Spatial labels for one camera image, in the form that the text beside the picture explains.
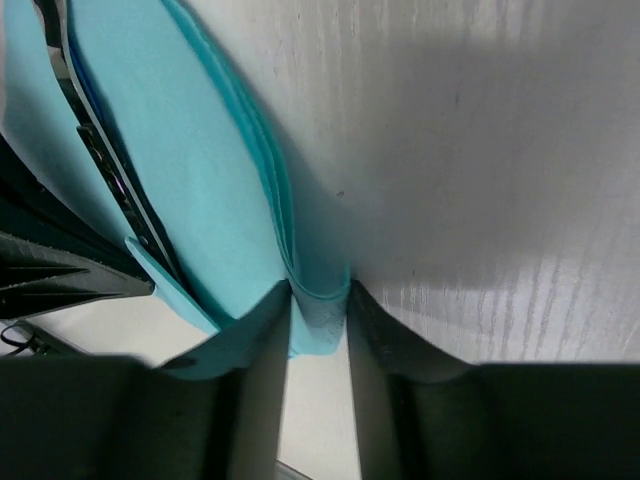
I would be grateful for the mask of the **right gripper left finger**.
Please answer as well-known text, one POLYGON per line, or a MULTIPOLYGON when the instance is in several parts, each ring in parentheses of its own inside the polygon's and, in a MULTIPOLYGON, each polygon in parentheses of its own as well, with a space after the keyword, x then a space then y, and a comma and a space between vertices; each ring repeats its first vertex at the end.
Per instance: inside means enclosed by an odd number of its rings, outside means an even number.
POLYGON ((274 478, 290 312, 281 281, 160 368, 130 357, 3 358, 2 477, 274 478))

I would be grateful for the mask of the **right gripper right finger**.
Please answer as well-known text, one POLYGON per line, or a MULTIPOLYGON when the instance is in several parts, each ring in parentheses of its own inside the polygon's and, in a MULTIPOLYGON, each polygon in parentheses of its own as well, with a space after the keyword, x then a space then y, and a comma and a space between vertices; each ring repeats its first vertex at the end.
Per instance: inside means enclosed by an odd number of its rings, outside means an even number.
POLYGON ((635 479, 639 368, 466 363, 354 282, 347 340, 366 479, 635 479))

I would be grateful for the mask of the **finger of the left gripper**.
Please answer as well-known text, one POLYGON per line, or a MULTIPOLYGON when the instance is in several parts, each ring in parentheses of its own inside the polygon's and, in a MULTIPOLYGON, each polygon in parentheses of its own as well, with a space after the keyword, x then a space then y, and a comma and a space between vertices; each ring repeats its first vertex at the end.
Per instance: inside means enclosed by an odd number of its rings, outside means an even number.
POLYGON ((1 141, 1 318, 148 296, 152 280, 47 190, 1 141))

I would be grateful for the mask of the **blue paper napkin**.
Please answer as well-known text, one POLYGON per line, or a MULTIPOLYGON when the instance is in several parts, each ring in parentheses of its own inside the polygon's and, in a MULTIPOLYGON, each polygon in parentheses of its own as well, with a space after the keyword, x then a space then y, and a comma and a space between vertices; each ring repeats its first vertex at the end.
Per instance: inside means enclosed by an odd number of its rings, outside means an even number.
POLYGON ((293 289, 289 353, 329 355, 349 273, 298 245, 287 165, 244 81, 183 1, 70 1, 52 29, 33 1, 1 5, 1 130, 27 168, 151 276, 155 293, 216 335, 279 281, 293 289), (78 134, 73 68, 132 165, 186 275, 153 259, 78 134))

